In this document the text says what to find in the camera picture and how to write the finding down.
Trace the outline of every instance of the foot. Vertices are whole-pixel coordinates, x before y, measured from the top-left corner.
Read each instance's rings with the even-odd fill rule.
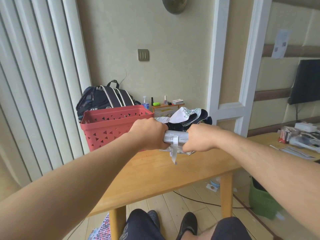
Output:
[[[180,240],[186,231],[190,231],[195,236],[198,233],[198,221],[196,216],[192,212],[187,212],[184,215],[176,240]]]
[[[159,220],[158,213],[155,210],[150,210],[150,211],[148,211],[148,215],[151,217],[154,224],[156,225],[156,227],[160,231],[160,220]]]

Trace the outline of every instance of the forearm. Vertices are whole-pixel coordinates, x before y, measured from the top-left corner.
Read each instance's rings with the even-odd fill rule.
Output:
[[[0,235],[4,239],[62,239],[90,213],[140,149],[127,133],[45,174],[1,202]],[[23,224],[17,230],[20,221]]]
[[[218,147],[244,169],[300,223],[320,237],[320,165],[221,130]]]

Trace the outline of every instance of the person's left hand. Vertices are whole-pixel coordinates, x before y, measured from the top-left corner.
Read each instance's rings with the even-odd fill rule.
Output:
[[[170,144],[163,142],[168,126],[156,121],[154,118],[136,120],[130,131],[138,140],[141,148],[146,150],[167,149]]]

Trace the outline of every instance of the black shorts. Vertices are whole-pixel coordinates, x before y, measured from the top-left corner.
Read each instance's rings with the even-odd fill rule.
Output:
[[[211,240],[250,240],[246,227],[236,217],[217,223]],[[120,240],[165,240],[150,216],[141,209],[131,212]]]

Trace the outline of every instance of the small wooden shelf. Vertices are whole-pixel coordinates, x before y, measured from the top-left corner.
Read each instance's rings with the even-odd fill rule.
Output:
[[[180,108],[180,106],[183,106],[184,104],[172,104],[172,105],[164,105],[164,104],[160,104],[159,106],[152,106],[152,112],[155,112],[155,109],[161,109],[161,108],[166,108],[166,107],[174,107],[174,106],[178,106],[178,109]]]

